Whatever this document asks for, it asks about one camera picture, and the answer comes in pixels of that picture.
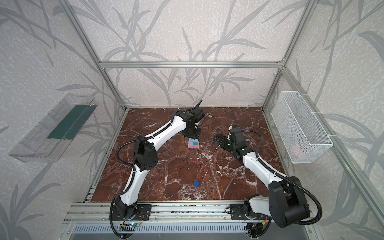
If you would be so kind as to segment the light blue long block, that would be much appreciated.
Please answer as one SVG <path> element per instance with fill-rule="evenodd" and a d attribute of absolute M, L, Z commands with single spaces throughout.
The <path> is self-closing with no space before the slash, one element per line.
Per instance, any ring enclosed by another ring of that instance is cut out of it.
<path fill-rule="evenodd" d="M 199 140 L 189 138 L 189 144 L 194 144 L 194 143 L 199 143 Z"/>

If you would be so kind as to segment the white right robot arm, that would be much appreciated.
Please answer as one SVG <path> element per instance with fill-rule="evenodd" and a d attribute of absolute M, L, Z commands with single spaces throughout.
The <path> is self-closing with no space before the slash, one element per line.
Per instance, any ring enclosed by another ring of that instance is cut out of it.
<path fill-rule="evenodd" d="M 267 197 L 254 196 L 244 201 L 246 215 L 249 218 L 253 218 L 255 214 L 266 215 L 280 228 L 319 222 L 323 216 L 320 201 L 302 186 L 297 177 L 286 176 L 262 158 L 262 134 L 258 134 L 261 140 L 256 148 L 249 146 L 244 137 L 244 133 L 248 131 L 231 126 L 228 136 L 218 134 L 213 138 L 214 145 L 229 152 L 235 160 L 256 175 L 269 191 Z"/>

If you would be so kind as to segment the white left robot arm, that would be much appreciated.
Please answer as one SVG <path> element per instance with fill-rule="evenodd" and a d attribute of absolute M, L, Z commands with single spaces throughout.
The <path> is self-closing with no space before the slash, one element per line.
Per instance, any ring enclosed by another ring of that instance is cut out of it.
<path fill-rule="evenodd" d="M 178 109 L 165 125 L 144 137 L 122 144 L 116 150 L 115 157 L 118 162 L 132 169 L 124 190 L 114 196 L 110 207 L 110 222 L 122 221 L 132 218 L 136 212 L 139 192 L 150 170 L 159 161 L 157 151 L 160 147 L 177 134 L 185 138 L 198 139 L 201 134 L 199 123 L 204 118 L 204 111 L 195 106 L 191 109 Z M 134 143 L 133 163 L 120 158 L 120 151 L 127 145 Z"/>

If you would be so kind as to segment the pink object in basket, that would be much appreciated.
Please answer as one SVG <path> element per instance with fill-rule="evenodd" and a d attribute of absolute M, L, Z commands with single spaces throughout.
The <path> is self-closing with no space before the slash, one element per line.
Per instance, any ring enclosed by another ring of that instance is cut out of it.
<path fill-rule="evenodd" d="M 292 153 L 298 159 L 303 159 L 305 156 L 303 149 L 298 144 L 292 146 Z"/>

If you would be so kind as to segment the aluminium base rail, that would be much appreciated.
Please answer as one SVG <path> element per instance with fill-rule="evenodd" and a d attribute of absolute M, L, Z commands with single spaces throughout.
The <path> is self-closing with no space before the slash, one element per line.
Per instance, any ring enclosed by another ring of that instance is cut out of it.
<path fill-rule="evenodd" d="M 244 212 L 232 210 L 230 205 L 243 205 L 243 201 L 147 201 L 138 202 L 137 213 L 126 223 L 230 223 L 262 222 L 266 214 L 248 219 Z M 74 203 L 64 223 L 109 223 L 110 202 Z"/>

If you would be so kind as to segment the clear plastic wall tray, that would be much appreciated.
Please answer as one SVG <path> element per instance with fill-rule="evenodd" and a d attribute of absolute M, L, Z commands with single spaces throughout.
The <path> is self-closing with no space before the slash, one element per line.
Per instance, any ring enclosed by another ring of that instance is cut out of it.
<path fill-rule="evenodd" d="M 67 94 L 10 152 L 24 163 L 55 163 L 97 108 L 94 97 Z"/>

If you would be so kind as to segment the aluminium enclosure frame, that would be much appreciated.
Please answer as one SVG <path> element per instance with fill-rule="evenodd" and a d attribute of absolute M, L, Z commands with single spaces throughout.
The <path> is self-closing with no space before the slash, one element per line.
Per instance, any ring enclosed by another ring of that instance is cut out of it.
<path fill-rule="evenodd" d="M 268 92 L 265 103 L 267 104 L 273 91 L 280 80 L 281 76 L 287 79 L 290 86 L 301 93 L 305 103 L 314 111 L 318 111 L 318 108 L 311 101 L 310 97 L 306 96 L 306 92 L 302 86 L 294 79 L 292 72 L 288 68 L 288 62 L 295 51 L 296 46 L 303 32 L 308 25 L 316 6 L 319 1 L 305 1 L 304 12 L 299 20 L 298 26 L 294 31 L 293 37 L 289 43 L 288 49 L 280 61 L 100 61 L 96 55 L 96 50 L 91 45 L 91 41 L 86 35 L 75 10 L 71 6 L 69 1 L 59 1 L 59 9 L 67 17 L 71 26 L 74 28 L 82 44 L 86 48 L 91 60 L 96 66 L 98 73 L 102 75 L 103 80 L 107 83 L 108 87 L 112 90 L 115 97 L 121 101 L 122 96 L 118 93 L 117 87 L 115 87 L 108 77 L 105 69 L 106 68 L 274 68 L 278 69 L 277 76 L 274 78 L 273 84 Z M 320 122 L 320 125 L 324 128 L 325 132 L 329 134 L 330 139 L 334 145 L 332 150 L 339 160 L 340 164 L 345 169 L 351 181 L 356 186 L 362 198 L 366 201 L 368 207 L 372 213 L 378 219 L 380 224 L 384 223 L 384 199 L 380 196 L 379 192 L 374 188 L 371 181 L 360 169 L 352 155 L 348 152 L 345 145 L 342 143 L 339 136 L 332 129 L 332 127 L 326 121 L 324 115 L 316 113 L 316 116 Z"/>

